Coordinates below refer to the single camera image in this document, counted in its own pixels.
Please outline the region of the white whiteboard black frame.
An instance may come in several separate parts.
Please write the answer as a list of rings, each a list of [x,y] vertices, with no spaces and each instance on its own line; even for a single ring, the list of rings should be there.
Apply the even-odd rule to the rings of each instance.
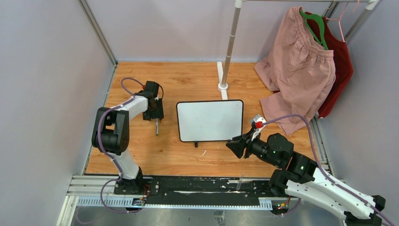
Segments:
[[[181,142],[227,141],[242,134],[244,102],[233,100],[181,101],[176,104]]]

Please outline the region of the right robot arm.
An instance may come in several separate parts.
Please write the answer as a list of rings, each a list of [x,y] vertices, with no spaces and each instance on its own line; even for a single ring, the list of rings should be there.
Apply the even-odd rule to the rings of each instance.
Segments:
[[[253,138],[254,130],[228,140],[226,146],[240,158],[255,155],[274,170],[269,191],[274,196],[294,196],[332,213],[348,226],[381,226],[377,215],[385,207],[380,195],[366,195],[336,180],[317,163],[294,151],[294,144],[276,133],[266,141]]]

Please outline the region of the green whiteboard marker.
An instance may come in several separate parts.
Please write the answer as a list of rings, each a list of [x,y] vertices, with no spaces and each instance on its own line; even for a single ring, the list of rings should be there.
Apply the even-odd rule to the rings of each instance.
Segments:
[[[156,119],[155,120],[155,125],[156,125],[156,136],[158,136],[159,135],[159,119]]]

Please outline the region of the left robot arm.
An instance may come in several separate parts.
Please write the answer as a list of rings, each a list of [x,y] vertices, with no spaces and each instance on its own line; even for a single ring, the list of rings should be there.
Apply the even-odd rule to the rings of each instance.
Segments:
[[[147,187],[141,168],[128,150],[129,123],[138,115],[142,115],[144,121],[154,120],[157,124],[164,118],[163,87],[147,81],[142,88],[119,105],[100,107],[91,138],[92,146],[108,156],[118,169],[117,188],[128,194],[140,194]]]

